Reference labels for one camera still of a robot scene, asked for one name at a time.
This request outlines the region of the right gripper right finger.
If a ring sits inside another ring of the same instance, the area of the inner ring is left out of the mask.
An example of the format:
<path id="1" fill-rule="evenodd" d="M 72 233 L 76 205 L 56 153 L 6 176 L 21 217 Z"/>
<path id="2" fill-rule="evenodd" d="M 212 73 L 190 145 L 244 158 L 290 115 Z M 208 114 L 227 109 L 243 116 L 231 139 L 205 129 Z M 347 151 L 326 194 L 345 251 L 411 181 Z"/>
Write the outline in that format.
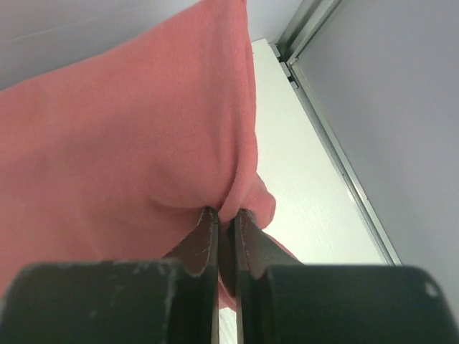
<path id="1" fill-rule="evenodd" d="M 241 210 L 235 236 L 240 343 L 456 343 L 442 290 L 416 267 L 299 262 Z"/>

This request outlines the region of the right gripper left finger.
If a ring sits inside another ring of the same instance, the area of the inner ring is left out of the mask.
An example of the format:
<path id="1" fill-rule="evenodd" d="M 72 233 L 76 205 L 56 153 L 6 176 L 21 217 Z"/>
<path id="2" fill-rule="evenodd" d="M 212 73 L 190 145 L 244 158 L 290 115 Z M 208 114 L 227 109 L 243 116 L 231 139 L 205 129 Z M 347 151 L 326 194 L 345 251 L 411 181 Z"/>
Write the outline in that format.
<path id="1" fill-rule="evenodd" d="M 217 343 L 219 220 L 162 259 L 31 264 L 1 299 L 3 343 Z"/>

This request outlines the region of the pink t-shirt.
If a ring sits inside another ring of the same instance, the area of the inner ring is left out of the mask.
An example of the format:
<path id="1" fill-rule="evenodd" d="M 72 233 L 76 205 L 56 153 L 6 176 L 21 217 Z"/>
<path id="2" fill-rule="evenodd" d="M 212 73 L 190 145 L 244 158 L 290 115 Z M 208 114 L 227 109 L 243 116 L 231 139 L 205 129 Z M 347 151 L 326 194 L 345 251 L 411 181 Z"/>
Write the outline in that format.
<path id="1" fill-rule="evenodd" d="M 1 92 L 1 288 L 33 262 L 158 259 L 275 199 L 257 174 L 245 1 L 200 1 Z"/>

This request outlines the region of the aluminium frame rail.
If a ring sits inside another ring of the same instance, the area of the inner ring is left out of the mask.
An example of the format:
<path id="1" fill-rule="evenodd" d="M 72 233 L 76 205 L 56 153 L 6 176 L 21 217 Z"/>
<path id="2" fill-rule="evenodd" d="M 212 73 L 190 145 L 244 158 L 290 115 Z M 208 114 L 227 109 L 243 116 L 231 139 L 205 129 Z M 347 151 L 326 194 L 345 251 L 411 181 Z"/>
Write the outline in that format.
<path id="1" fill-rule="evenodd" d="M 390 265 L 401 265 L 400 258 L 391 243 L 384 227 L 372 207 L 365 191 L 359 182 L 346 154 L 339 144 L 331 126 L 329 125 L 323 110 L 313 94 L 312 88 L 298 66 L 298 60 L 288 63 L 290 73 L 295 80 L 298 89 L 295 91 L 303 106 L 311 124 L 313 125 L 319 140 L 326 149 L 328 156 L 334 164 L 339 175 L 344 180 L 346 189 L 358 209 L 359 215 L 369 232 L 369 236 L 377 246 L 377 250 L 383 261 Z"/>

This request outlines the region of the right aluminium frame post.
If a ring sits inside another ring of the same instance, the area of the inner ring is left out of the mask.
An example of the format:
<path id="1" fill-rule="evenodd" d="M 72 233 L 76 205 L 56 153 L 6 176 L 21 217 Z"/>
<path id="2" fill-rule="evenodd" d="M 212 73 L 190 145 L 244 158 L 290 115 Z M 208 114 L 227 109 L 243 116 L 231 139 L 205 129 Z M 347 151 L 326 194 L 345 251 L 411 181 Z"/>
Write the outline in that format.
<path id="1" fill-rule="evenodd" d="M 292 64 L 342 0 L 305 0 L 280 36 L 276 47 L 280 59 Z"/>

